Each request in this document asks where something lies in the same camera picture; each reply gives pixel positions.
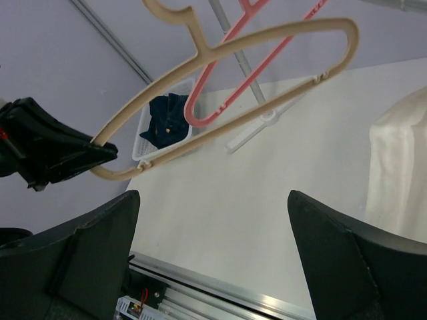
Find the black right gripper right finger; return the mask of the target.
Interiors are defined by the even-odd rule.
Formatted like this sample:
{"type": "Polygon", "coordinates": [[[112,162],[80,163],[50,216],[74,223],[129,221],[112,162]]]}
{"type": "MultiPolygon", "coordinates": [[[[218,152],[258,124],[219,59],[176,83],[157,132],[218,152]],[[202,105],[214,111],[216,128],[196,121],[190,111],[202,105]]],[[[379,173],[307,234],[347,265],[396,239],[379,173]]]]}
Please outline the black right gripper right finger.
{"type": "Polygon", "coordinates": [[[426,244],[300,191],[288,215],[317,319],[426,318],[426,244]]]}

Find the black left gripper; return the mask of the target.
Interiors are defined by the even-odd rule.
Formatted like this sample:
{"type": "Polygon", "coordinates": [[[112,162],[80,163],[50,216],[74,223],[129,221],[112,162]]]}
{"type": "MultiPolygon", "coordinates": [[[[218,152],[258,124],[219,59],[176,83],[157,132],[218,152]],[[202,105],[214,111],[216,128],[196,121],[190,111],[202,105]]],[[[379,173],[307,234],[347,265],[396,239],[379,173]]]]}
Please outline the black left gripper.
{"type": "Polygon", "coordinates": [[[1,176],[18,173],[28,188],[40,192],[117,158],[114,144],[91,140],[31,97],[7,103],[1,108],[1,176]]]}

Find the dark blue denim skirt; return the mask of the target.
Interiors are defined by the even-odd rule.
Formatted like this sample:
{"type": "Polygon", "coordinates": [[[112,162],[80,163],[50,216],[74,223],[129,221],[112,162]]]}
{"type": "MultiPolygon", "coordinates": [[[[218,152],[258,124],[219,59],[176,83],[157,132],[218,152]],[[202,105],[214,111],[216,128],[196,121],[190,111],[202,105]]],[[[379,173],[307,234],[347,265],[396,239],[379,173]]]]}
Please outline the dark blue denim skirt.
{"type": "Polygon", "coordinates": [[[157,149],[166,148],[186,138],[189,123],[185,120],[183,109],[187,98],[187,95],[169,93],[151,100],[149,127],[139,136],[157,149]]]}

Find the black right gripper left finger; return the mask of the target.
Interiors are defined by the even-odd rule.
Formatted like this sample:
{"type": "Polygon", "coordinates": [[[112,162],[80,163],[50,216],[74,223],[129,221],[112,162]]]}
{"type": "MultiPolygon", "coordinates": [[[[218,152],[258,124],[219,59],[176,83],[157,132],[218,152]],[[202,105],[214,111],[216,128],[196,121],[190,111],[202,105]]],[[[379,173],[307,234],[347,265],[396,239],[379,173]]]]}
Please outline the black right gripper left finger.
{"type": "Polygon", "coordinates": [[[138,191],[37,234],[1,229],[2,319],[113,319],[138,191]]]}

